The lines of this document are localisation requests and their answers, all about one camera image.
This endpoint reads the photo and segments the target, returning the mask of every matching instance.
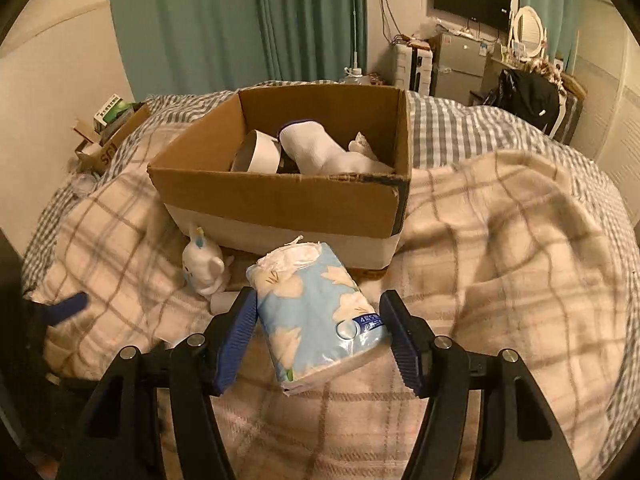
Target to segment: small cardboard box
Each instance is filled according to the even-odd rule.
[[[358,132],[394,174],[231,173],[248,131],[276,137],[315,120],[345,149]],[[404,221],[412,166],[404,91],[300,85],[242,90],[192,124],[148,165],[178,227],[201,226],[219,245],[266,254],[299,234],[331,245],[347,267],[383,269]]]
[[[99,174],[107,171],[116,150],[150,115],[146,104],[141,105],[136,113],[113,134],[111,139],[104,143],[104,146],[83,140],[76,148],[76,155],[82,163],[83,169],[94,170]]]

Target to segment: checkered bedsheet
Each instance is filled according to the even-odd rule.
[[[153,116],[118,150],[110,170],[98,183],[112,182],[126,167],[146,132],[159,124],[185,123],[211,110],[231,92],[207,96],[160,96],[149,99]],[[610,462],[638,420],[640,375],[638,312],[638,248],[622,199],[610,180],[581,154],[549,140],[523,121],[497,108],[463,107],[454,102],[410,94],[414,124],[414,167],[438,168],[459,164],[482,153],[511,148],[543,155],[568,170],[571,195],[591,214],[609,241],[612,258],[621,266],[626,294],[627,320],[623,365],[607,407],[609,437],[598,457],[601,466]],[[28,247],[23,282],[25,289],[39,284],[49,269],[61,220],[79,198],[71,184],[63,186],[41,216]]]

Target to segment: blue floral tissue package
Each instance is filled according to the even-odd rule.
[[[258,315],[287,395],[304,392],[388,351],[380,316],[324,243],[292,242],[247,269]]]

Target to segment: beige blanket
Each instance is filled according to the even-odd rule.
[[[50,330],[46,358],[97,378],[116,352],[147,351],[209,322],[184,288],[186,240],[158,199],[146,164],[184,128],[159,126],[123,173],[62,225],[37,301],[85,290],[86,311]],[[361,283],[373,302],[395,288],[414,315],[471,351],[515,348],[549,400],[581,476],[600,472],[605,409],[618,376],[626,293],[607,239],[544,158],[501,151],[415,170],[401,245],[386,276]],[[257,330],[236,384],[214,408],[239,479],[400,478],[426,402],[402,384],[390,354],[322,389],[286,397]],[[461,476],[474,437],[463,446]],[[177,462],[164,439],[170,478]]]

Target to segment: silver bolt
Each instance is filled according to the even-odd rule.
[[[135,346],[125,346],[122,350],[120,350],[120,357],[122,357],[123,359],[133,359],[135,355]]]
[[[514,363],[520,358],[520,356],[515,350],[507,348],[506,350],[502,351],[502,358],[508,363]]]
[[[446,350],[447,348],[451,348],[451,345],[453,344],[451,342],[451,339],[449,339],[445,335],[437,336],[436,339],[434,340],[434,343],[438,348],[442,348],[443,350]]]
[[[204,336],[202,334],[191,334],[188,338],[187,338],[187,345],[189,346],[193,346],[193,347],[198,347],[198,346],[202,346],[204,345]]]

